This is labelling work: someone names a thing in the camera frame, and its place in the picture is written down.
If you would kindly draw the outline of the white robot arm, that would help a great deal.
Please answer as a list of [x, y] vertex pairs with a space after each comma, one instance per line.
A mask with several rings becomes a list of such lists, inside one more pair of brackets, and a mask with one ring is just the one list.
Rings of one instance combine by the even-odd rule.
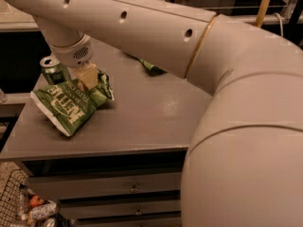
[[52, 52], [95, 38], [212, 97], [187, 151], [183, 227], [303, 227], [303, 54], [261, 28], [158, 0], [5, 0]]

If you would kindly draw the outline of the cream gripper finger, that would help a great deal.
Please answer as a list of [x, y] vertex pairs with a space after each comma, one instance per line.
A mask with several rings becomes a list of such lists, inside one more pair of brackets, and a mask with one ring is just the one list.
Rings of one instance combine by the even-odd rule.
[[98, 85], [98, 69], [94, 63], [86, 61], [79, 67], [70, 68], [70, 71], [78, 80], [78, 86], [82, 91], [91, 90]]

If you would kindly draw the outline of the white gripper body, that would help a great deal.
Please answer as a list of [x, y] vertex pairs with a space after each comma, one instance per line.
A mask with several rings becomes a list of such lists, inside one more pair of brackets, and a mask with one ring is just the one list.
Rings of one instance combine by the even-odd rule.
[[50, 49], [53, 55], [67, 67], [79, 67], [84, 62], [90, 61], [94, 54], [91, 38], [88, 35], [83, 35], [74, 44], [67, 46], [51, 45]]

